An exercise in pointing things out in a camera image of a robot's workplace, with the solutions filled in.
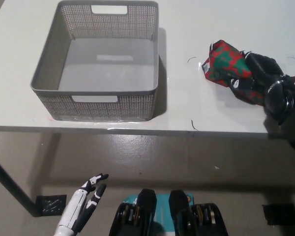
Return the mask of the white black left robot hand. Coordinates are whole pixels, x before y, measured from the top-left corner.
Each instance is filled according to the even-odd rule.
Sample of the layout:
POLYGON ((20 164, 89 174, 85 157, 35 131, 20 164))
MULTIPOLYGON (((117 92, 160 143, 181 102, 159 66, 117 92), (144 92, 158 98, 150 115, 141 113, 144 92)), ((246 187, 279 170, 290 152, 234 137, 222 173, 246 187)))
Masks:
POLYGON ((103 183, 97 188, 96 184, 108 177, 108 174, 103 173, 93 176, 74 192, 63 211, 54 235, 76 236, 82 231, 107 187, 103 183))

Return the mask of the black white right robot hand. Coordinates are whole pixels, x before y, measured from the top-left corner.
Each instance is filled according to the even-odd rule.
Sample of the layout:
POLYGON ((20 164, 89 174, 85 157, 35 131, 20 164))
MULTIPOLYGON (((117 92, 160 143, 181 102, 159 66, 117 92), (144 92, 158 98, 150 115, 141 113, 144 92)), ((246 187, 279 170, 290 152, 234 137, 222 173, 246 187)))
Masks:
POLYGON ((273 58, 249 52, 244 59, 252 77, 231 79, 231 91, 242 101, 264 106, 283 123, 295 107, 295 76, 285 74, 273 58))

